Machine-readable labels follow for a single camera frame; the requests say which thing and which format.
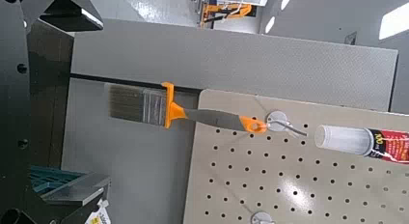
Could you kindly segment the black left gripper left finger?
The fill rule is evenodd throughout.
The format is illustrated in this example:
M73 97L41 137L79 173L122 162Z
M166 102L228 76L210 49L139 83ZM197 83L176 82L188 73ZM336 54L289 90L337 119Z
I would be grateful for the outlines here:
M54 1L1 0L1 224L85 224L96 205L46 202L29 179L27 34Z

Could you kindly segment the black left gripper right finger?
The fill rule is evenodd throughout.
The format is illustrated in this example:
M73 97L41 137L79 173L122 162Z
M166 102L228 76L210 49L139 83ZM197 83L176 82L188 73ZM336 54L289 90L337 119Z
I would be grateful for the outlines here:
M38 19L65 32L101 31L103 20L91 0L19 0L27 27Z

